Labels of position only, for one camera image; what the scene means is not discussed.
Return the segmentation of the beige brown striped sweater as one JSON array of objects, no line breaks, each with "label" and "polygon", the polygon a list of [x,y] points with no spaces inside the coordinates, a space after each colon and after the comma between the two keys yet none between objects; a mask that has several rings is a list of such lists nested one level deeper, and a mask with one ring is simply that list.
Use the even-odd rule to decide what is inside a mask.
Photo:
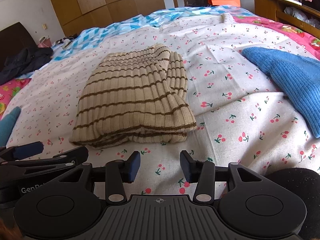
[{"label": "beige brown striped sweater", "polygon": [[94,148],[183,142],[196,128],[187,89],[181,55],[163,44],[110,53],[86,82],[70,142]]}]

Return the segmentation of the pink strawberry print pillow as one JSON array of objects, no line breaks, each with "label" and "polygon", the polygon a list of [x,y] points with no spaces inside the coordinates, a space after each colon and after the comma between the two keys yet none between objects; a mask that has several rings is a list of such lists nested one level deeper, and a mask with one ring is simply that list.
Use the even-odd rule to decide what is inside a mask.
[{"label": "pink strawberry print pillow", "polygon": [[13,79],[3,85],[0,88],[0,115],[1,118],[7,109],[9,102],[12,98],[23,89],[29,82],[30,78],[26,79]]}]

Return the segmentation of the white cherry print bedsheet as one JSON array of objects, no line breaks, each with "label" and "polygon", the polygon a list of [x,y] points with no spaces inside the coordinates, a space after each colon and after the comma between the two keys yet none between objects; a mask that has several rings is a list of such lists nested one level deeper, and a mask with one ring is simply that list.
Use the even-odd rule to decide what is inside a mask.
[{"label": "white cherry print bedsheet", "polygon": [[319,171],[319,140],[284,93],[242,57],[246,47],[266,47],[308,56],[288,36],[229,14],[183,17],[159,28],[143,27],[108,37],[97,48],[53,61],[33,75],[7,107],[21,108],[8,146],[40,141],[41,158],[72,149],[78,101],[89,76],[109,53],[142,50],[156,43],[181,54],[188,78],[187,103],[197,127],[176,144],[127,142],[89,149],[88,161],[103,166],[139,151],[141,166],[127,194],[192,194],[179,155],[218,166],[239,162],[260,174],[285,168]]}]

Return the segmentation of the dark navy jacket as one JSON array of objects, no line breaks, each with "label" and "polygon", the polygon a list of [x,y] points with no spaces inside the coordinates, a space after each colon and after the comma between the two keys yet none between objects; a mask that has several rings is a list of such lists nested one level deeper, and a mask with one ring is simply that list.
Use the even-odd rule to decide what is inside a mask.
[{"label": "dark navy jacket", "polygon": [[23,48],[17,55],[7,57],[1,70],[1,85],[21,75],[40,69],[51,61],[52,48]]}]

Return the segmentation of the dark brown headboard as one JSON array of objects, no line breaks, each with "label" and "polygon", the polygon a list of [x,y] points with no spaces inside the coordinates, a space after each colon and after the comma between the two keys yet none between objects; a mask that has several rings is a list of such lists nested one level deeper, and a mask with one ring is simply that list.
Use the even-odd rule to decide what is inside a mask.
[{"label": "dark brown headboard", "polygon": [[4,68],[7,57],[18,54],[23,48],[37,47],[34,39],[21,22],[0,31],[0,68]]}]

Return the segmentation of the blue white checkered quilt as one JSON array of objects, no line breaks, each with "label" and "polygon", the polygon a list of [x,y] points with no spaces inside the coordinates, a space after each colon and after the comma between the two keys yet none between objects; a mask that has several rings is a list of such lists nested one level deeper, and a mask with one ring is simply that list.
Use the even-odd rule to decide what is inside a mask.
[{"label": "blue white checkered quilt", "polygon": [[54,46],[53,60],[60,61],[71,57],[82,50],[96,48],[106,37],[125,34],[142,27],[159,28],[180,17],[218,15],[223,13],[229,13],[232,16],[240,17],[255,15],[242,7],[235,7],[232,5],[219,5],[215,7],[178,7],[157,10],[147,16],[137,15],[128,20],[112,23],[107,27],[85,29],[66,49]]}]

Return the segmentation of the brown wooden wardrobe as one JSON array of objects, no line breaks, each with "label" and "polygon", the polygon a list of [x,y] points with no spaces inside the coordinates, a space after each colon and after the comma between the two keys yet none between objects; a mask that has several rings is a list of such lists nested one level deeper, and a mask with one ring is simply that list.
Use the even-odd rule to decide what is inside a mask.
[{"label": "brown wooden wardrobe", "polygon": [[66,36],[164,9],[164,0],[51,0]]}]

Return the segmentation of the pink strawberry print blanket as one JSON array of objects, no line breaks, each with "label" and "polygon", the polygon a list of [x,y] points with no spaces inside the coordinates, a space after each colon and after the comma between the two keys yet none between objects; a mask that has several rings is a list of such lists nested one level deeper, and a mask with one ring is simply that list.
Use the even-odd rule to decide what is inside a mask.
[{"label": "pink strawberry print blanket", "polygon": [[293,27],[259,16],[233,16],[238,23],[247,23],[272,29],[289,37],[319,60],[319,38]]}]

